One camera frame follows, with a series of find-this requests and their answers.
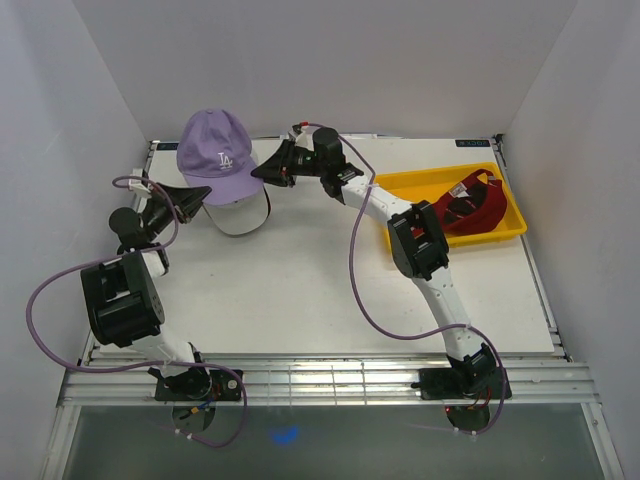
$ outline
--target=gray wall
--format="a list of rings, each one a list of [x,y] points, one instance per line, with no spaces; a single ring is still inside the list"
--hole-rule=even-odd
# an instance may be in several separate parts
[[[592,368],[627,478],[640,478],[637,1],[578,2],[506,139],[560,332]]]
[[[110,179],[145,142],[71,0],[0,0],[0,478],[40,471],[63,369],[36,349],[27,297],[45,277],[112,251]],[[77,275],[45,291],[39,329],[75,360],[88,325]]]
[[[74,0],[147,139],[207,106],[254,135],[301,120],[506,130],[575,0]]]

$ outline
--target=red baseball cap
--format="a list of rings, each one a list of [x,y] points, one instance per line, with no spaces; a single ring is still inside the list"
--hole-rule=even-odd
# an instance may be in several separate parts
[[[487,175],[487,183],[480,175]],[[507,211],[502,180],[485,169],[476,170],[433,204],[445,233],[474,235],[490,232]]]

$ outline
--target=white table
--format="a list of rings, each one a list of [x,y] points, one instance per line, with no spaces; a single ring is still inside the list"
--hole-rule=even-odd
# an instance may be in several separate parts
[[[491,148],[453,140],[354,139],[378,173],[495,162]],[[280,140],[255,140],[266,160]],[[348,148],[349,161],[359,165]],[[156,151],[150,178],[183,186],[175,151]],[[168,249],[170,272],[155,280],[166,323],[208,354],[386,355],[441,353],[440,336],[402,342],[373,330],[358,310],[347,254],[356,211],[324,193],[318,179],[293,189],[267,186],[273,211],[259,230],[231,238],[201,212]],[[166,240],[170,229],[163,232]],[[473,324],[503,353],[553,351],[520,239],[452,249],[456,288]],[[365,218],[356,278],[367,309],[384,328],[416,334],[436,327],[420,292],[397,272],[378,227]],[[116,353],[113,346],[104,353]]]

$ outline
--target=baseball cap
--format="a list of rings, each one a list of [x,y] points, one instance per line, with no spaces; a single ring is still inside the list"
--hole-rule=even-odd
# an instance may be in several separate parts
[[[190,187],[212,188],[204,207],[229,235],[255,230],[271,211],[263,181],[251,176],[256,168],[251,150],[238,118],[222,109],[196,112],[178,144],[178,170]]]
[[[486,183],[480,180],[483,174]],[[442,195],[433,208],[445,233],[474,235],[498,226],[507,211],[507,198],[502,180],[479,169]]]

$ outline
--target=orange plastic container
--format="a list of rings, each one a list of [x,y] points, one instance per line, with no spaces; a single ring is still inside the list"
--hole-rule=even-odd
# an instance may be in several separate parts
[[[527,231],[527,224],[522,218],[518,205],[509,190],[502,173],[495,163],[474,163],[457,167],[433,168],[414,172],[390,173],[376,177],[376,183],[385,190],[409,202],[415,203],[427,200],[435,203],[445,192],[448,192],[458,182],[476,170],[483,168],[493,173],[496,178],[503,180],[502,188],[507,197],[507,211],[498,226],[490,232],[475,235],[447,234],[447,241],[451,247],[475,245],[478,243],[500,242],[509,240]],[[387,247],[391,250],[389,233],[383,230]]]

